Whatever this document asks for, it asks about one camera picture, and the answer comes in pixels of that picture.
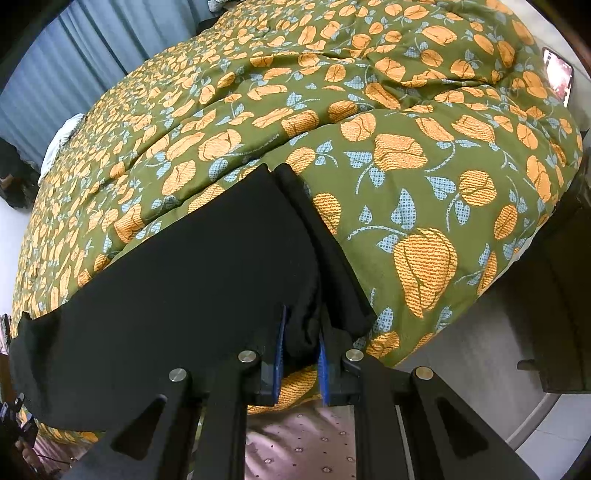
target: cable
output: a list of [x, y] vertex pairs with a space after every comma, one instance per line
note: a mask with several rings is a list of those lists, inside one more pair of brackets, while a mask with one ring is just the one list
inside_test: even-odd
[[64, 465], [71, 465], [70, 462], [64, 462], [63, 460], [56, 460], [55, 458], [51, 458], [51, 457], [47, 457], [45, 455], [41, 455], [40, 453], [37, 453], [36, 450], [34, 450], [35, 454], [39, 457], [39, 458], [45, 458], [47, 460], [51, 460], [52, 462], [56, 462], [56, 463], [63, 463]]

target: metal screw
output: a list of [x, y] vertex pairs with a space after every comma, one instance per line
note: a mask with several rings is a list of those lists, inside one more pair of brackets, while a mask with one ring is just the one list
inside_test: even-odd
[[238, 359], [243, 364], [249, 364], [251, 362], [254, 362], [254, 360], [256, 360], [256, 352], [253, 352], [252, 350], [243, 350], [242, 352], [240, 352], [238, 354]]
[[352, 362], [359, 362], [363, 360], [363, 352], [361, 350], [357, 350], [356, 348], [352, 348], [351, 350], [347, 350], [345, 353], [345, 357], [351, 360]]
[[433, 378], [433, 370], [429, 367], [418, 367], [414, 372], [421, 380], [431, 380]]
[[171, 382], [182, 382], [187, 378], [187, 371], [184, 368], [175, 368], [170, 371], [168, 378]]

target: blanket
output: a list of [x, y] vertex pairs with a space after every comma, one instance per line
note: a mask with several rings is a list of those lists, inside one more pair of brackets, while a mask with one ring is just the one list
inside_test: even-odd
[[[287, 162], [378, 315], [357, 347], [393, 367], [492, 284], [581, 158], [534, 39], [498, 0], [247, 0], [106, 92], [61, 150], [22, 245], [12, 332]], [[231, 251], [195, 254], [248, 255], [248, 232], [234, 235]], [[232, 292], [220, 306], [239, 307]], [[284, 379], [277, 408], [315, 382], [313, 368]]]

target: curtain fold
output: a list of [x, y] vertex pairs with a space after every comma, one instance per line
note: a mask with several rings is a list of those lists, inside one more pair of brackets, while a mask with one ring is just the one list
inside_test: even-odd
[[0, 137], [40, 167], [68, 118], [212, 16], [206, 0], [74, 0], [35, 39], [0, 94]]

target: phone screen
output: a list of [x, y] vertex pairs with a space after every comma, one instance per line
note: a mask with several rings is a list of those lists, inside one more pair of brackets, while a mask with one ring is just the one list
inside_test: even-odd
[[567, 106], [573, 83], [573, 68], [547, 48], [544, 49], [543, 56], [550, 88], [563, 101], [564, 106]]

